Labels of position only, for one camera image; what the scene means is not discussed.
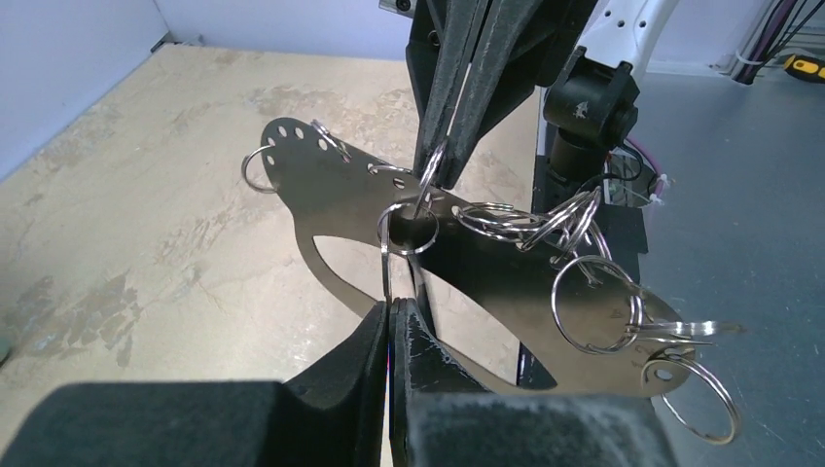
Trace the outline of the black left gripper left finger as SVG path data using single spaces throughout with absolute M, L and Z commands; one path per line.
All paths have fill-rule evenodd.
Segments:
M 37 405 L 5 466 L 377 466 L 388 307 L 287 381 L 88 382 Z

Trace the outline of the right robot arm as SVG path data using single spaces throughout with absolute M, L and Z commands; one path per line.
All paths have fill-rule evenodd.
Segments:
M 414 175 L 452 188 L 479 140 L 543 87 L 554 132 L 533 203 L 557 208 L 594 189 L 636 123 L 638 82 L 674 7 L 611 1 L 597 14 L 592 1 L 416 2 L 406 48 L 420 117 Z

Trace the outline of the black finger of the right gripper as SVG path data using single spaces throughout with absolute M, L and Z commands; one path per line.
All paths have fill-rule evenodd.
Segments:
M 593 1 L 487 1 L 484 23 L 462 86 L 484 112 L 478 142 L 535 87 L 551 85 L 590 19 Z M 460 178 L 445 178 L 453 188 Z
M 422 178 L 436 150 L 444 155 L 436 176 L 457 178 L 478 142 L 482 110 L 462 86 L 479 39 L 487 1 L 418 1 L 406 63 L 419 116 L 412 172 Z

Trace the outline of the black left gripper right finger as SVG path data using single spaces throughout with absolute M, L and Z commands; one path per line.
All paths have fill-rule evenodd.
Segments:
M 650 403 L 490 392 L 448 356 L 415 300 L 397 299 L 389 311 L 394 465 L 676 465 Z

